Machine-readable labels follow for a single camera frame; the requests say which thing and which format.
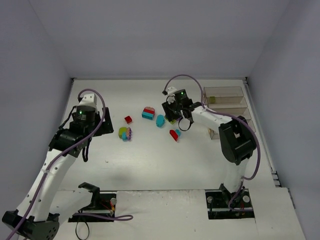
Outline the teal rounded lego brick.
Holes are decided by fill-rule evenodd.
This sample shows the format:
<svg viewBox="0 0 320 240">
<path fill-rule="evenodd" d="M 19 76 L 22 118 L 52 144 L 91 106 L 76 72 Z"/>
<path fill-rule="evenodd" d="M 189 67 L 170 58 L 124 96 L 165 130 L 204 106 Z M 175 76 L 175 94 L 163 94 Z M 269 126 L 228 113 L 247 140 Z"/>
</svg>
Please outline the teal rounded lego brick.
<svg viewBox="0 0 320 240">
<path fill-rule="evenodd" d="M 162 114 L 159 114 L 158 116 L 157 116 L 157 118 L 156 118 L 156 126 L 158 127 L 158 128 L 162 128 L 163 126 L 164 126 L 164 124 L 165 124 L 165 116 L 164 115 L 162 115 Z"/>
</svg>

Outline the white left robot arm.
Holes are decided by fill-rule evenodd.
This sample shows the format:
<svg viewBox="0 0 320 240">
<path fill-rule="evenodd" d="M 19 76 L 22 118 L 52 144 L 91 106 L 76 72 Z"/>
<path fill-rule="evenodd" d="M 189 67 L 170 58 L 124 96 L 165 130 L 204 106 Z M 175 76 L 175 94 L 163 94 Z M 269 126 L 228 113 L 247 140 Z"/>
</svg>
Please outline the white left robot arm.
<svg viewBox="0 0 320 240">
<path fill-rule="evenodd" d="M 11 229 L 11 239 L 18 234 L 29 240 L 52 240 L 60 225 L 82 207 L 94 207 L 100 189 L 90 183 L 79 185 L 55 210 L 54 197 L 67 171 L 78 157 L 88 161 L 88 148 L 93 137 L 112 133 L 108 107 L 99 112 L 92 103 L 73 106 L 67 119 L 52 138 L 46 159 L 27 196 L 16 210 L 8 210 L 2 222 Z"/>
</svg>

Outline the red rounded lego brick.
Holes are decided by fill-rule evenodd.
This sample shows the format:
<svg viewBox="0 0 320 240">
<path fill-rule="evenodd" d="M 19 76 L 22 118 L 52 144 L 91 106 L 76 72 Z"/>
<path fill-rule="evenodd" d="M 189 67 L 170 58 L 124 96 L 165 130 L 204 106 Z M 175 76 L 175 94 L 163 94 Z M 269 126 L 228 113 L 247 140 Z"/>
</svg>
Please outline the red rounded lego brick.
<svg viewBox="0 0 320 240">
<path fill-rule="evenodd" d="M 177 134 L 177 132 L 176 132 L 175 130 L 171 129 L 171 130 L 169 131 L 169 134 L 171 135 L 171 137 L 172 137 L 176 142 L 178 141 L 179 135 Z"/>
</svg>

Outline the teal lego base brick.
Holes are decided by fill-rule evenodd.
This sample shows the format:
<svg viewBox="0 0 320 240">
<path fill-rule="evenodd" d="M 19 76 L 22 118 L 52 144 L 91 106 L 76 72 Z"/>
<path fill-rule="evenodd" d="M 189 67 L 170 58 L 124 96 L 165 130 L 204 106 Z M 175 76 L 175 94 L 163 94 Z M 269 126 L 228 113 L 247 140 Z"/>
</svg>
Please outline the teal lego base brick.
<svg viewBox="0 0 320 240">
<path fill-rule="evenodd" d="M 142 112 L 141 116 L 145 119 L 149 119 L 149 120 L 153 120 L 154 119 L 154 114 L 153 113 L 149 113 L 149 112 Z"/>
</svg>

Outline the small teal lego cube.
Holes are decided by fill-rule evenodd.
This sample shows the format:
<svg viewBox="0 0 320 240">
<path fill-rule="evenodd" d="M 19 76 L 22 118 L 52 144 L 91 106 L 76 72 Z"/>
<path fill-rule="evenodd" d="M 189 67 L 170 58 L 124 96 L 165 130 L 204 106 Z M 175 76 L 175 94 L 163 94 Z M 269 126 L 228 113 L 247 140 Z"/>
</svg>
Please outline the small teal lego cube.
<svg viewBox="0 0 320 240">
<path fill-rule="evenodd" d="M 179 129 L 176 129 L 175 132 L 176 132 L 176 134 L 178 135 L 178 137 L 181 136 L 181 131 L 180 131 Z"/>
</svg>

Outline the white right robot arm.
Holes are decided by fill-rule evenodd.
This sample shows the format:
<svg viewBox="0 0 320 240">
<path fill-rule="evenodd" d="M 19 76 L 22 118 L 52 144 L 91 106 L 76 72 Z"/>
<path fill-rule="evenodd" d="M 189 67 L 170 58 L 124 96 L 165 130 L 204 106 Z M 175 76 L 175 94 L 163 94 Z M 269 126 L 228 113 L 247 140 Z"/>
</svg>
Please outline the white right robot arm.
<svg viewBox="0 0 320 240">
<path fill-rule="evenodd" d="M 213 111 L 202 102 L 193 102 L 185 89 L 169 87 L 162 94 L 166 96 L 162 107 L 168 121 L 186 119 L 190 125 L 202 124 L 218 133 L 222 154 L 228 161 L 220 189 L 234 200 L 241 191 L 243 180 L 250 181 L 257 175 L 261 161 L 257 136 L 246 119 Z M 254 173 L 251 177 L 245 177 L 248 161 L 254 151 L 257 151 Z"/>
</svg>

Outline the small red lego brick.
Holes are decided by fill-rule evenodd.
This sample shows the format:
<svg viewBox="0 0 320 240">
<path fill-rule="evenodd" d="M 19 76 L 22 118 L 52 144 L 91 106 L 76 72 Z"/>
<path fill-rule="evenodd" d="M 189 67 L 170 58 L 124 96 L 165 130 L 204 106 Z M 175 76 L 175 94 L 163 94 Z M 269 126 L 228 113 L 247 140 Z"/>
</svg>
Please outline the small red lego brick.
<svg viewBox="0 0 320 240">
<path fill-rule="evenodd" d="M 133 119 L 132 119 L 132 117 L 131 116 L 126 116 L 125 118 L 124 118 L 124 120 L 125 120 L 125 122 L 127 123 L 127 124 L 131 124 L 132 122 L 133 122 Z"/>
</svg>

